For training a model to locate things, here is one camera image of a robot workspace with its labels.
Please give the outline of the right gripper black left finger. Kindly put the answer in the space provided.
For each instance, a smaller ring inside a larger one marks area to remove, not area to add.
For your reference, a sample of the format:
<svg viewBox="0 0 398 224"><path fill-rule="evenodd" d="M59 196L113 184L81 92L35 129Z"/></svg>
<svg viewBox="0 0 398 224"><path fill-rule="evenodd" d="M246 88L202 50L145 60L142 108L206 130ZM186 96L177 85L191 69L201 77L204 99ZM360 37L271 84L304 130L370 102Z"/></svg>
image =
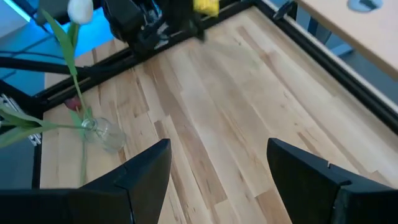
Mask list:
<svg viewBox="0 0 398 224"><path fill-rule="evenodd" d="M161 139L78 189L0 190L0 224L158 224L171 163Z"/></svg>

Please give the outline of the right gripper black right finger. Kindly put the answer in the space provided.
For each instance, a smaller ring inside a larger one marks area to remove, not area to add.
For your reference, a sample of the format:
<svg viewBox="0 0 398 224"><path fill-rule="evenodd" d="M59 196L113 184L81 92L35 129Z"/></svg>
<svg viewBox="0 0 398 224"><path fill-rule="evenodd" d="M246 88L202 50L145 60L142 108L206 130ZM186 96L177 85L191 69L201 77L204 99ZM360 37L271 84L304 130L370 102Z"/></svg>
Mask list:
<svg viewBox="0 0 398 224"><path fill-rule="evenodd" d="M277 138L267 161L293 224L398 224L398 189Z"/></svg>

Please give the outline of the dark red artificial tulip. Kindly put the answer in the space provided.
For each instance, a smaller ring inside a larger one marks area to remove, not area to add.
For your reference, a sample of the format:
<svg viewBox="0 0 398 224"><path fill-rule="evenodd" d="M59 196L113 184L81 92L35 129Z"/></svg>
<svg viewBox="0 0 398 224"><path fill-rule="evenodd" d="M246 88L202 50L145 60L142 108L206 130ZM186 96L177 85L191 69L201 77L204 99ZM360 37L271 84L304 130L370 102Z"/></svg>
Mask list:
<svg viewBox="0 0 398 224"><path fill-rule="evenodd" d="M73 124L76 126L81 126L83 121L85 120L85 111L83 109L83 105L78 96L67 99L64 101L64 105L68 108L69 113L71 115ZM80 172L80 185L84 185L86 183L86 167L87 167L87 139L85 136L86 130L79 129L79 136L81 139L81 172Z"/></svg>

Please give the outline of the clear glass vase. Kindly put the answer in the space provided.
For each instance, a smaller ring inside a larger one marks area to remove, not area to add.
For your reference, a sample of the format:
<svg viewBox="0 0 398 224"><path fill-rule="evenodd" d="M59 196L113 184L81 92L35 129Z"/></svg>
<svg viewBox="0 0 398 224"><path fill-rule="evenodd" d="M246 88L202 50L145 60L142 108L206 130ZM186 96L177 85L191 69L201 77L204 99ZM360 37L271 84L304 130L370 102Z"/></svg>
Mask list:
<svg viewBox="0 0 398 224"><path fill-rule="evenodd" d="M86 118L81 125L84 139L109 153L120 151L126 143L126 134L106 118Z"/></svg>

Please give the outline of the yellow tape tag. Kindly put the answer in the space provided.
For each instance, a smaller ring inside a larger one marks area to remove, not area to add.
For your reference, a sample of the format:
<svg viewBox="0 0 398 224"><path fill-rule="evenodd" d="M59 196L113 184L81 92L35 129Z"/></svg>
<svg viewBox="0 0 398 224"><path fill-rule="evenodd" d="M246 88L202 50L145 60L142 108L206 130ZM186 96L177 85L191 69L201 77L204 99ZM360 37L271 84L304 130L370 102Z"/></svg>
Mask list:
<svg viewBox="0 0 398 224"><path fill-rule="evenodd" d="M193 10L207 16L216 17L220 12L219 0L193 0Z"/></svg>

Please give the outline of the black table clamp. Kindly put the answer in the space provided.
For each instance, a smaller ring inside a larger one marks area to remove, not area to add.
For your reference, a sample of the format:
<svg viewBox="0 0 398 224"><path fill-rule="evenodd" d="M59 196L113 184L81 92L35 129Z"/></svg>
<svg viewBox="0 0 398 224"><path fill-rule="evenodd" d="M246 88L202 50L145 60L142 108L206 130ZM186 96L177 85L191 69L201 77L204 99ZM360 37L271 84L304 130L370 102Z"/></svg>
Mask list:
<svg viewBox="0 0 398 224"><path fill-rule="evenodd" d="M285 2L273 15L274 20L279 20L283 18L285 15L290 16L295 19L297 13L297 3L294 0L288 0Z"/></svg>

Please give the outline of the light wooden desk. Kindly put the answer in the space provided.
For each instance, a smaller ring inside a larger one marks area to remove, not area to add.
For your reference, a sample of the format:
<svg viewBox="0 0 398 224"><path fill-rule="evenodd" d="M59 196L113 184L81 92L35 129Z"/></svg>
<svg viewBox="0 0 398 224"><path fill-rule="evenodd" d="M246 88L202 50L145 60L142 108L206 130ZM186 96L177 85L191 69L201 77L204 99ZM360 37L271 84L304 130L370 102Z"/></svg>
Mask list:
<svg viewBox="0 0 398 224"><path fill-rule="evenodd" d="M398 0L382 1L379 9L362 13L352 11L348 0L296 0L326 28L398 80Z"/></svg>

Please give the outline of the black aluminium profile frame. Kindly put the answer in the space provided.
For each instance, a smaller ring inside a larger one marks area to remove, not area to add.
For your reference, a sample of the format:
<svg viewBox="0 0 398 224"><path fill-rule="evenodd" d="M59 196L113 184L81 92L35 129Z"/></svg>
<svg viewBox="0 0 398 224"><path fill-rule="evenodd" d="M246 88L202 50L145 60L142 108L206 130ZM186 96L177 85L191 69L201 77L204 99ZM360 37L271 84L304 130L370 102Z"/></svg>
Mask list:
<svg viewBox="0 0 398 224"><path fill-rule="evenodd" d="M82 83L98 82L106 110L137 129L172 137L172 182L221 190L241 177L255 193L271 186L267 138L302 146L351 172L398 189L398 112L342 61L328 55L288 18L267 16L256 2L220 17L191 14L175 28L170 47L133 55L127 49L78 69Z"/></svg>

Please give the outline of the silver metal bracket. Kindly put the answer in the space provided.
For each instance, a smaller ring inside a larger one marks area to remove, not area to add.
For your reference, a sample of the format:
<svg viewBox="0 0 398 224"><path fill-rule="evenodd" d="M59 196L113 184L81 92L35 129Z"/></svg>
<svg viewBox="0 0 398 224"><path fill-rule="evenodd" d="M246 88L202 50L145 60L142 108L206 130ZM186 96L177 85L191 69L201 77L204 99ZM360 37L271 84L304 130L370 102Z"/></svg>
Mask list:
<svg viewBox="0 0 398 224"><path fill-rule="evenodd" d="M2 102L8 107L11 108L14 111L20 112L25 114L25 112L22 110L22 108L16 103L16 101L11 98L8 97L7 95L1 93L0 94L0 100L2 100ZM34 146L38 146L41 145L42 143L42 137L40 134L32 134L29 137L29 141L34 145Z"/></svg>

